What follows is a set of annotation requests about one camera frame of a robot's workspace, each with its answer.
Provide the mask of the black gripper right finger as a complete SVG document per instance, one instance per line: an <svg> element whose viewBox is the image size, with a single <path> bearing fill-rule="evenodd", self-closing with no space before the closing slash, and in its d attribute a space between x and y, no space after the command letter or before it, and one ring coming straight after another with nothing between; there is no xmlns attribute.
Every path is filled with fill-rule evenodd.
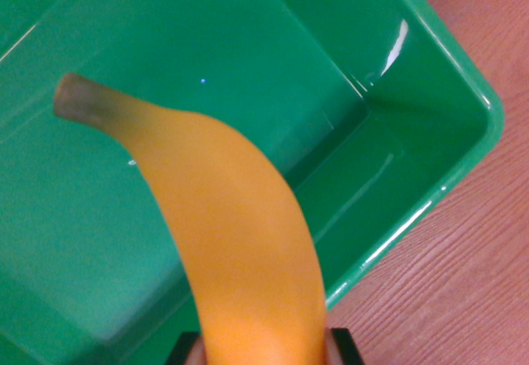
<svg viewBox="0 0 529 365"><path fill-rule="evenodd" d="M327 365L365 365L347 328L327 328L325 344Z"/></svg>

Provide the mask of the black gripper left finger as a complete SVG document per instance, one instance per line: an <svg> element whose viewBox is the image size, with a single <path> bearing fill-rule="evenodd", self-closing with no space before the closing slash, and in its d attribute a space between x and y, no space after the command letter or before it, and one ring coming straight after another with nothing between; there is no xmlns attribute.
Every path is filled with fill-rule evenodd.
<svg viewBox="0 0 529 365"><path fill-rule="evenodd" d="M168 358L165 365L206 365L206 353L203 338L199 332L183 332Z"/></svg>

